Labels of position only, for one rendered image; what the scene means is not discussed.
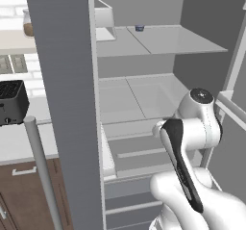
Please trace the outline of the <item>brown wooden drawer front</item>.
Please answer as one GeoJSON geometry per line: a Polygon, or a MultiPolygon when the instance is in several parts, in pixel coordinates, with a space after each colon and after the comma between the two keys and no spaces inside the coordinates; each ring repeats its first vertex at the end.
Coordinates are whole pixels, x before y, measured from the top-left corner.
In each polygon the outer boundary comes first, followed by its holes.
{"type": "MultiPolygon", "coordinates": [[[[51,177],[53,189],[57,200],[66,197],[66,193],[64,191],[64,183],[62,178],[62,169],[61,163],[59,159],[49,159],[46,161],[49,174],[51,177]]],[[[25,170],[32,169],[33,166],[37,166],[35,162],[28,163],[20,163],[20,164],[12,164],[12,165],[4,165],[0,166],[0,186],[7,188],[7,186],[12,186],[14,188],[24,189],[41,189],[41,181],[39,178],[38,170],[34,174],[20,175],[20,176],[12,176],[12,170],[25,170]]]]}

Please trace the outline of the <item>grey fridge door with rail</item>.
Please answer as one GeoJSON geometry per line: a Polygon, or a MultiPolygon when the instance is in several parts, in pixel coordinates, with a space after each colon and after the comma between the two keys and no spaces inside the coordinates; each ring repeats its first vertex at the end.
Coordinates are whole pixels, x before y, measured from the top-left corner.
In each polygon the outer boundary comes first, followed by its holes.
{"type": "MultiPolygon", "coordinates": [[[[223,88],[231,90],[232,101],[246,112],[246,0],[226,0],[226,20],[222,25],[228,29],[225,37],[234,36],[234,45],[223,88]]],[[[246,203],[246,132],[216,105],[223,127],[220,144],[212,149],[205,162],[216,186],[239,197],[246,203]]]]}

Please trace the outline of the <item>grey fridge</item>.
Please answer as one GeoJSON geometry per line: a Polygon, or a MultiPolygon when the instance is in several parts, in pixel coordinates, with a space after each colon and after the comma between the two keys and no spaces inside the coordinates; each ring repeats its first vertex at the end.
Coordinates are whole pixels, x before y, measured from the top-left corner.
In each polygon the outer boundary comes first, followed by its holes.
{"type": "Polygon", "coordinates": [[[226,0],[102,0],[112,7],[114,26],[181,25],[227,52],[98,57],[99,79],[173,74],[188,91],[218,95],[229,68],[234,36],[225,37],[226,0]]]}

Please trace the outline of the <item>clear fridge door bin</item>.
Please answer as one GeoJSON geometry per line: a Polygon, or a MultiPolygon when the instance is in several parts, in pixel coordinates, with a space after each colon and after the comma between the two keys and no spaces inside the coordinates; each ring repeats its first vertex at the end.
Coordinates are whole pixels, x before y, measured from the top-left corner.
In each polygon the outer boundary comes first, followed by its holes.
{"type": "Polygon", "coordinates": [[[116,40],[113,10],[102,0],[94,0],[95,27],[97,41],[116,40]]]}

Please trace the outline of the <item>black toaster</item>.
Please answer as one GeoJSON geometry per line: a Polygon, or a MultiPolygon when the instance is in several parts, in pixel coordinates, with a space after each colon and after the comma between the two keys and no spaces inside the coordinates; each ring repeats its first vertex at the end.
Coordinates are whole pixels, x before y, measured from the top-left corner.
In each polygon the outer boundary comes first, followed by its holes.
{"type": "Polygon", "coordinates": [[[0,81],[0,126],[21,124],[29,105],[23,80],[0,81]]]}

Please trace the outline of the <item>white door bin rail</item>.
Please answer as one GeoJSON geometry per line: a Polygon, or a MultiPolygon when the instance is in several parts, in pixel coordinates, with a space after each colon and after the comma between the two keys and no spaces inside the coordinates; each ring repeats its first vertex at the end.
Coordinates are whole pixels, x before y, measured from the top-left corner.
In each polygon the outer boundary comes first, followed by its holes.
{"type": "Polygon", "coordinates": [[[232,95],[233,92],[231,90],[220,91],[217,95],[215,104],[225,115],[228,115],[246,132],[246,112],[232,101],[232,95]]]}

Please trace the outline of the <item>grey fridge freezer drawer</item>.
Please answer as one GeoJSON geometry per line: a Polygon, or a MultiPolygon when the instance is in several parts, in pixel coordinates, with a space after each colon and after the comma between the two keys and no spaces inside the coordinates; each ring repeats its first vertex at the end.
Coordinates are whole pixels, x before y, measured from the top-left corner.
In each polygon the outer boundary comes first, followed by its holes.
{"type": "Polygon", "coordinates": [[[148,230],[161,205],[150,193],[150,175],[105,184],[107,230],[148,230]]]}

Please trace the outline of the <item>brown wooden cupboard door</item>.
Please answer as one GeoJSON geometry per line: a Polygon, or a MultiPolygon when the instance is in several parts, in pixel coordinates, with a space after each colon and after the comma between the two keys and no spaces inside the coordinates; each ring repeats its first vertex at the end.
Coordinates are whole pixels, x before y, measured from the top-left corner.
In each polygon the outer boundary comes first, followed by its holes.
{"type": "Polygon", "coordinates": [[[0,192],[0,230],[55,230],[46,200],[36,199],[22,205],[0,192]]]}

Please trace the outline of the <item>grey wall outlet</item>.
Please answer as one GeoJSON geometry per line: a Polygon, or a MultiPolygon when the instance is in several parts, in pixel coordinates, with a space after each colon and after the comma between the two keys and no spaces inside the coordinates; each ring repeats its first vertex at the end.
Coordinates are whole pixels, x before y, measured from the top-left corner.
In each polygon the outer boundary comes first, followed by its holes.
{"type": "Polygon", "coordinates": [[[15,73],[26,73],[28,71],[23,54],[11,55],[12,66],[15,73]]]}
{"type": "Polygon", "coordinates": [[[12,66],[8,55],[0,55],[0,74],[12,74],[12,66]]]}

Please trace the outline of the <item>glass fridge shelf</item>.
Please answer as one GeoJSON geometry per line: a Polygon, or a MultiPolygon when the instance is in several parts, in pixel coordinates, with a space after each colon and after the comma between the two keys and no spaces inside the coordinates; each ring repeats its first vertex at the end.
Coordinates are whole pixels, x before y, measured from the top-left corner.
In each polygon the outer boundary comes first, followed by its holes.
{"type": "Polygon", "coordinates": [[[181,25],[116,27],[116,40],[97,43],[98,57],[227,52],[227,49],[181,25]]]}
{"type": "Polygon", "coordinates": [[[99,80],[104,124],[169,117],[188,92],[173,74],[99,80]]]}

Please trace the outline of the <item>glass jar with brown contents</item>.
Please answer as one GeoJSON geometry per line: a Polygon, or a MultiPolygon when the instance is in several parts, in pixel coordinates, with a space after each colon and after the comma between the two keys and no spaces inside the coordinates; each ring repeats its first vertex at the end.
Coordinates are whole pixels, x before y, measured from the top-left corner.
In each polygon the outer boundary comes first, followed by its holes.
{"type": "Polygon", "coordinates": [[[23,10],[23,31],[27,37],[32,37],[34,35],[33,25],[28,9],[23,10]]]}

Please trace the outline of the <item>beige wall shelf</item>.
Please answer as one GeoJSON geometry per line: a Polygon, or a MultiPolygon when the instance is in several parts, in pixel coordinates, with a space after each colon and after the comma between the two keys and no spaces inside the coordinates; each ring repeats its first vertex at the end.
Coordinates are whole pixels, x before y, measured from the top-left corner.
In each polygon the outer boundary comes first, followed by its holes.
{"type": "Polygon", "coordinates": [[[34,38],[26,37],[22,30],[0,31],[0,55],[36,53],[34,38]]]}

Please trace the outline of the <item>grey fridge crisper drawer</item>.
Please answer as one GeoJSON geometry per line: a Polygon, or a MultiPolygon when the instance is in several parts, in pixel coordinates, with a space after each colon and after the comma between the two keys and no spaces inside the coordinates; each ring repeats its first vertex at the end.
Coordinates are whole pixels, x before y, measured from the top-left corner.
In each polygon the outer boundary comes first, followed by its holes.
{"type": "Polygon", "coordinates": [[[157,119],[147,119],[104,125],[119,178],[172,169],[168,154],[152,134],[157,122],[157,119]]]}

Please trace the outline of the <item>white fridge door bin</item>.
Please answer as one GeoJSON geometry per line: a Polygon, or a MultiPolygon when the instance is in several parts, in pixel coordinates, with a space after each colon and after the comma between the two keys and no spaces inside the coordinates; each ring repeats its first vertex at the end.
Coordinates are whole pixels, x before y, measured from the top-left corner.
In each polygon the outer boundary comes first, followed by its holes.
{"type": "Polygon", "coordinates": [[[111,154],[111,149],[104,131],[101,127],[101,140],[102,140],[102,156],[103,156],[103,174],[104,180],[110,181],[116,178],[115,163],[111,154]]]}

